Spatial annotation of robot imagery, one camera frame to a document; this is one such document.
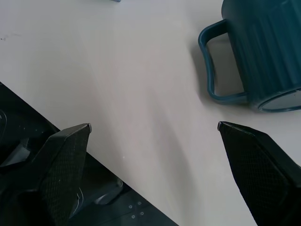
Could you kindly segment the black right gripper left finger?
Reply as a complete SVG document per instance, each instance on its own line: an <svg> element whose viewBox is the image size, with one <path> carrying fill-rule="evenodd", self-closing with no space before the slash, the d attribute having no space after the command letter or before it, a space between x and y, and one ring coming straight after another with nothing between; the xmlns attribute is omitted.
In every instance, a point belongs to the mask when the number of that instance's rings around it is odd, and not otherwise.
<svg viewBox="0 0 301 226"><path fill-rule="evenodd" d="M2 226L65 226L77 199L89 123L51 135L29 160L0 169Z"/></svg>

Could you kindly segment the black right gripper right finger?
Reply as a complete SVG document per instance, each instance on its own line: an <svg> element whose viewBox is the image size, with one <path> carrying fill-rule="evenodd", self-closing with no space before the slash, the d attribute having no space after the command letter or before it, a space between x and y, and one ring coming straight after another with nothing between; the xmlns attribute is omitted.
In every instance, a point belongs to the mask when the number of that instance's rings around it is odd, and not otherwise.
<svg viewBox="0 0 301 226"><path fill-rule="evenodd" d="M301 167L266 133L218 123L231 172L259 226L301 224Z"/></svg>

